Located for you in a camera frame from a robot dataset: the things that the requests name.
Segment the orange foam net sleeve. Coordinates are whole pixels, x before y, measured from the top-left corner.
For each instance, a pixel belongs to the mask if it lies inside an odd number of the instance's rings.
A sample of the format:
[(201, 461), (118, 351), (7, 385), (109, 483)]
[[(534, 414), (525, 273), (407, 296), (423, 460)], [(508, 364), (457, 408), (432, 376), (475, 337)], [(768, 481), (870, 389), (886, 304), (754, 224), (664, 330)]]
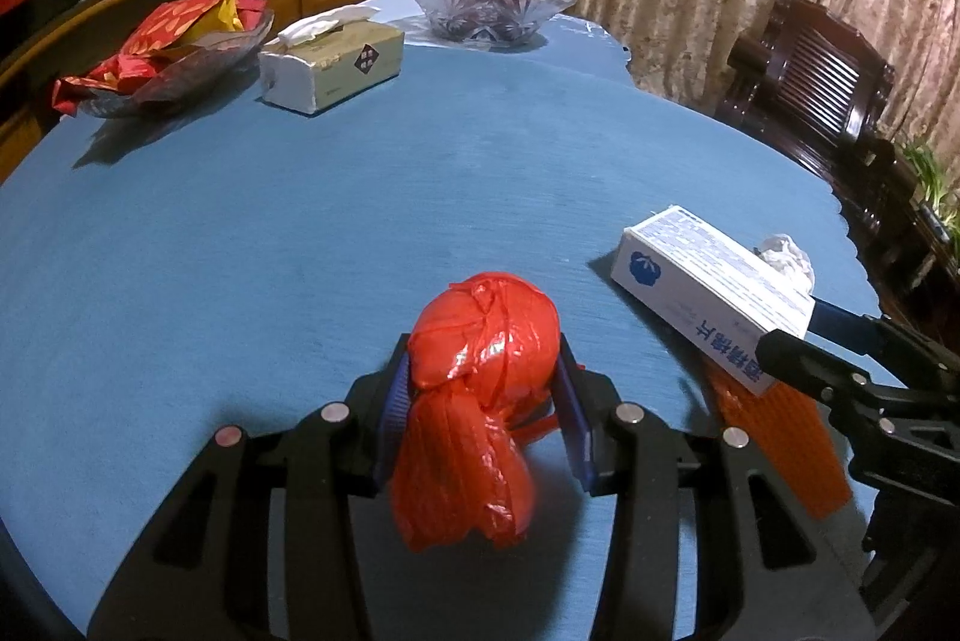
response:
[(850, 482), (811, 398), (781, 381), (755, 396), (708, 357), (703, 365), (722, 421), (758, 444), (815, 521), (850, 503)]

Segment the white tissue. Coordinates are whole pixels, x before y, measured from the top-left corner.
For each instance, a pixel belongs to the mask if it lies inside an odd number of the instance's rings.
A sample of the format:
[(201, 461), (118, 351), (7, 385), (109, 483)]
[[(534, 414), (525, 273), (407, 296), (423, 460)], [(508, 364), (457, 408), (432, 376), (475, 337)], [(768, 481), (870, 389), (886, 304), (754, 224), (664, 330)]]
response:
[(811, 256), (794, 242), (791, 235), (775, 233), (765, 238), (754, 253), (768, 266), (782, 274), (794, 288), (804, 295), (812, 295), (815, 287), (815, 270)]

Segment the white blue medicine box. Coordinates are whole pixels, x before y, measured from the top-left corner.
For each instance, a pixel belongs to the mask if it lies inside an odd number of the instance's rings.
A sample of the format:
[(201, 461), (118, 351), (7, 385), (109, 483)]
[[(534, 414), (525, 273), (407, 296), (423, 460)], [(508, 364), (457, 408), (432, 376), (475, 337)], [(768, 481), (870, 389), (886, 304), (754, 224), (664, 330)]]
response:
[(622, 231), (610, 277), (755, 398), (775, 384), (760, 339), (804, 338), (814, 311), (788, 276), (680, 206)]

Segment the red plastic bag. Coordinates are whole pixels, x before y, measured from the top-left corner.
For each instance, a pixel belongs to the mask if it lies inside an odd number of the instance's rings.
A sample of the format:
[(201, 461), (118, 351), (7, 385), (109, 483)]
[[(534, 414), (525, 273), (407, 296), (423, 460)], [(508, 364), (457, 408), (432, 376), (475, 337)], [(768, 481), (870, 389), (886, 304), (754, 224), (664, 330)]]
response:
[(545, 410), (562, 330), (540, 288), (480, 272), (423, 308), (407, 342), (410, 409), (391, 479), (395, 524), (414, 552), (472, 532), (523, 540), (535, 488), (526, 444), (556, 428)]

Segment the dark wooden side table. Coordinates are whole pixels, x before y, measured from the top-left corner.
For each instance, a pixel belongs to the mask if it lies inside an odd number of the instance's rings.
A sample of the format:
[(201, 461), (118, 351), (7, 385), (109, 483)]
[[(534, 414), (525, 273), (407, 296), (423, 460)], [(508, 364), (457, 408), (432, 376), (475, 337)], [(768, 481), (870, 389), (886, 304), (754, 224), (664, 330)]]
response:
[(862, 149), (844, 208), (857, 259), (890, 320), (958, 352), (958, 261), (905, 155), (887, 139)]

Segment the green potted plant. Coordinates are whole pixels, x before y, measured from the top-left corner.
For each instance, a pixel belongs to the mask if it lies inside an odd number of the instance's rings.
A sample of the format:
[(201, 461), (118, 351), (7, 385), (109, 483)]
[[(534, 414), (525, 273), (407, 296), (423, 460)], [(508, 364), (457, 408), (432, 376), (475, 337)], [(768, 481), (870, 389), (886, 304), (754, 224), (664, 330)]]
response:
[(958, 221), (958, 191), (949, 182), (947, 170), (935, 159), (934, 152), (921, 139), (903, 141), (903, 157), (918, 176), (923, 201), (944, 224)]

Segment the blue tablecloth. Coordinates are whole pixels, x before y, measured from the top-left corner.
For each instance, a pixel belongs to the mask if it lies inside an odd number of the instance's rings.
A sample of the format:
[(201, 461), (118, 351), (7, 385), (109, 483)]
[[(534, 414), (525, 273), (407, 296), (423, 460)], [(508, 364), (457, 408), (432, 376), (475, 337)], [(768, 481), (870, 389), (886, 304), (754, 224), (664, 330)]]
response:
[(579, 362), (697, 433), (698, 352), (608, 277), (625, 227), (677, 204), (786, 233), (822, 299), (877, 311), (825, 183), (626, 61), (562, 19), (520, 52), (412, 47), (316, 116), (244, 68), (176, 120), (53, 128), (2, 188), (2, 517), (75, 627), (217, 426), (340, 398), (452, 282), (534, 282)]

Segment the glass fruit bowl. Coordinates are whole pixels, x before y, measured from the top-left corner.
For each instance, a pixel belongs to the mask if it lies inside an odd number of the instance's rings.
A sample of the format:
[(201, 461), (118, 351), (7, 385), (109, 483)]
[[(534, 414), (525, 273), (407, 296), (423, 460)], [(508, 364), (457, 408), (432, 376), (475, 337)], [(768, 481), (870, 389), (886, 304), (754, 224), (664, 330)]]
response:
[(576, 0), (413, 0), (425, 32), (454, 43), (514, 47), (545, 22), (573, 8)]

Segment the glass snack dish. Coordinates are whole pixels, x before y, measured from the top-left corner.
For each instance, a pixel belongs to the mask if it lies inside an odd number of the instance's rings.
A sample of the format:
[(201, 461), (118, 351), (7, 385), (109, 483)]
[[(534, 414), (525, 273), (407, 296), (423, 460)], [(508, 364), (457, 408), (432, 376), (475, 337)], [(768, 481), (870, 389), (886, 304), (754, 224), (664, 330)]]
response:
[(93, 89), (78, 110), (96, 118), (171, 115), (205, 97), (236, 66), (249, 61), (274, 27), (274, 11), (265, 9), (252, 31), (206, 35), (199, 46), (151, 77), (133, 94)]

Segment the wooden sideboard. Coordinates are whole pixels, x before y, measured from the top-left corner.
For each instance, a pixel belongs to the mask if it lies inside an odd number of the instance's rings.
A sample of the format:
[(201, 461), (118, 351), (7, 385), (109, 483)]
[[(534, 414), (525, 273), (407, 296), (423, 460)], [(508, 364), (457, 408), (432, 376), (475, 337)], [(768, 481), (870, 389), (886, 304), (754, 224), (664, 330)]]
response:
[[(57, 125), (52, 84), (121, 48), (140, 20), (172, 0), (83, 0), (2, 55), (2, 175), (10, 176)], [(268, 0), (274, 26), (364, 0)]]

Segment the tissue box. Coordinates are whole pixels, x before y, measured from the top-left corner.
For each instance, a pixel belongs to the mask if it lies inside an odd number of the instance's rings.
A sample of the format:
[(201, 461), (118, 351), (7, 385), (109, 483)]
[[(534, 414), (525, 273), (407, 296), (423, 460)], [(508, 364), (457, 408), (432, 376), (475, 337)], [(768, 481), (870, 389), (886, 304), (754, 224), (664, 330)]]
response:
[(342, 6), (281, 29), (259, 52), (262, 102), (314, 116), (397, 77), (404, 31), (374, 22), (375, 14)]

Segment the red snack packets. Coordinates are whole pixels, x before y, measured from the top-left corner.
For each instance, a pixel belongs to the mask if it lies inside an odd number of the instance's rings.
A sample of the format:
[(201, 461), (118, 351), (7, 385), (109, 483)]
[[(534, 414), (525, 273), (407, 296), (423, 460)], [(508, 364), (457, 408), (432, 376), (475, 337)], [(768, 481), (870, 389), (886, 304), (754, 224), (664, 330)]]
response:
[(52, 108), (76, 115), (80, 113), (78, 104), (93, 89), (133, 94), (174, 61), (192, 53), (202, 37), (252, 31), (267, 8), (268, 0), (174, 0), (160, 4), (117, 53), (89, 73), (57, 79)]

